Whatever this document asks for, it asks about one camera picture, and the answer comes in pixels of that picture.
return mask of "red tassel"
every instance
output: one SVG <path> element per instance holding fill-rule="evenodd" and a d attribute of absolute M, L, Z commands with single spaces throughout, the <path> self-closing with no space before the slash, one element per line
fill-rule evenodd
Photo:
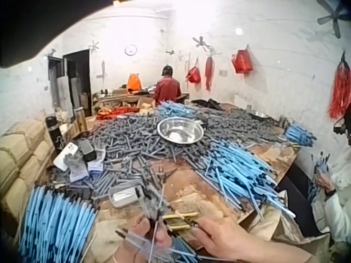
<path fill-rule="evenodd" d="M 206 90 L 211 90 L 212 77 L 213 77 L 213 58 L 211 56 L 209 56 L 206 60 L 205 77 L 206 77 Z"/>
<path fill-rule="evenodd" d="M 351 72 L 350 67 L 345 61 L 345 52 L 336 69 L 333 95 L 329 106 L 329 116 L 337 119 L 344 116 L 347 107 L 351 103 Z"/>

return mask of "ceiling fan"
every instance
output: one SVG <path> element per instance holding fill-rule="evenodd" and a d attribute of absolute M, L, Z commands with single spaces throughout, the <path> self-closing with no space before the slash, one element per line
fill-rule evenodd
<path fill-rule="evenodd" d="M 323 18 L 318 18 L 317 23 L 319 25 L 324 25 L 325 23 L 333 20 L 333 29 L 335 36 L 337 38 L 341 38 L 340 27 L 338 20 L 351 21 L 351 15 L 349 14 L 340 14 L 343 9 L 343 4 L 340 2 L 335 10 L 326 2 L 326 0 L 317 0 L 319 3 L 330 15 L 325 16 Z"/>
<path fill-rule="evenodd" d="M 193 37 L 193 40 L 197 43 L 196 44 L 197 48 L 202 47 L 204 49 L 204 51 L 206 51 L 206 52 L 208 51 L 207 49 L 211 50 L 211 48 L 212 48 L 210 45 L 206 44 L 206 42 L 203 40 L 202 36 L 200 36 L 199 39 Z"/>

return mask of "person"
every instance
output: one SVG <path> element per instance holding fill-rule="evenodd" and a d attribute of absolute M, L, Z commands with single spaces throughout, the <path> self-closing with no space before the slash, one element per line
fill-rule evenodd
<path fill-rule="evenodd" d="M 162 101 L 171 100 L 176 102 L 181 96 L 179 82 L 173 78 L 173 69 L 171 66 L 165 66 L 162 70 L 163 79 L 159 80 L 156 85 L 154 99 L 156 105 L 159 105 Z"/>
<path fill-rule="evenodd" d="M 308 252 L 287 244 L 268 242 L 247 233 L 239 224 L 226 218 L 215 222 L 203 217 L 196 221 L 192 234 L 203 247 L 218 258 L 243 260 L 252 263 L 318 263 Z M 149 220 L 144 215 L 132 221 L 129 231 L 145 236 L 150 231 Z M 161 225 L 155 236 L 158 248 L 170 247 L 172 242 L 166 227 Z M 123 241 L 108 263 L 141 263 L 146 257 L 127 241 Z"/>
<path fill-rule="evenodd" d="M 315 179 L 323 189 L 313 204 L 317 227 L 329 230 L 334 242 L 351 240 L 351 147 L 332 165 L 331 174 L 317 174 Z"/>

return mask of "white sleeve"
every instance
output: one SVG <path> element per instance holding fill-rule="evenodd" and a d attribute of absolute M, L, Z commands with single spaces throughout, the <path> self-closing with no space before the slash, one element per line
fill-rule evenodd
<path fill-rule="evenodd" d="M 324 209 L 332 238 L 335 242 L 345 242 L 351 235 L 351 199 L 341 207 L 339 196 L 335 193 L 326 201 Z"/>

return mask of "light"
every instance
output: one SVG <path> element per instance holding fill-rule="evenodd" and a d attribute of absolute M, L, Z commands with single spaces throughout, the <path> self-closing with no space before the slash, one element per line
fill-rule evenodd
<path fill-rule="evenodd" d="M 243 30 L 242 30 L 240 27 L 238 27 L 238 28 L 235 29 L 235 33 L 236 33 L 238 36 L 241 36 L 244 32 L 243 32 Z"/>

